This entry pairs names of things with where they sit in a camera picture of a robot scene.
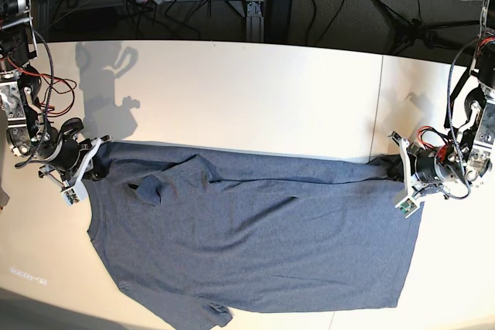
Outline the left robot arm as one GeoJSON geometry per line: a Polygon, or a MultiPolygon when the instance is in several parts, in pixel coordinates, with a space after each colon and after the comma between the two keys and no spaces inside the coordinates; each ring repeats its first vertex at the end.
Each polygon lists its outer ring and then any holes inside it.
{"type": "Polygon", "coordinates": [[[400,154],[394,207],[406,217],[429,195],[467,199],[494,167],[494,0],[483,0],[480,30],[459,52],[473,58],[458,82],[448,72],[442,131],[424,125],[406,135],[404,114],[384,126],[400,154]]]}

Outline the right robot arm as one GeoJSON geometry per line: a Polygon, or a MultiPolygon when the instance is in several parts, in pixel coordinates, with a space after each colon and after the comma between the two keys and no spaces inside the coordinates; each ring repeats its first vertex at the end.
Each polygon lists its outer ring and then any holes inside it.
{"type": "Polygon", "coordinates": [[[32,24],[31,0],[1,0],[1,109],[11,152],[21,158],[16,168],[37,164],[41,178],[57,172],[56,181],[68,190],[85,179],[97,182],[106,176],[97,152],[111,139],[78,141],[84,128],[78,117],[60,129],[52,126],[49,102],[60,78],[39,73],[31,64],[37,44],[44,41],[32,24]]]}

